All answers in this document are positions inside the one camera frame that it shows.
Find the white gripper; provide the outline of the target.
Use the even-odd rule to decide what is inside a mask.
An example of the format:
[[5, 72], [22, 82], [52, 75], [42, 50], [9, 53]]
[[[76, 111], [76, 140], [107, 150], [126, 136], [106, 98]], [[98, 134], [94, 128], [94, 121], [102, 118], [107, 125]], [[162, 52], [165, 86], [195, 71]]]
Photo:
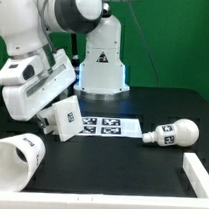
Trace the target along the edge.
[[39, 127], [49, 126], [48, 118], [40, 111], [75, 81], [75, 70], [63, 49], [54, 54], [54, 62], [50, 67], [39, 54], [6, 61], [0, 70], [0, 85], [14, 120], [28, 121], [38, 112]]

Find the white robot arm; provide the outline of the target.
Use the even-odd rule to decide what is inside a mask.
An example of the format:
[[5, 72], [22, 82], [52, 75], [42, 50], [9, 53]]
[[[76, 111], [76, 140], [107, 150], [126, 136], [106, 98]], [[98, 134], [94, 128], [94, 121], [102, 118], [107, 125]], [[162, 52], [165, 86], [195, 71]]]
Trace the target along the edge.
[[[108, 3], [134, 0], [0, 0], [0, 35], [8, 60], [0, 69], [4, 103], [14, 120], [32, 119], [70, 85], [89, 99], [128, 93], [119, 20]], [[74, 70], [49, 34], [86, 35], [85, 60]]]

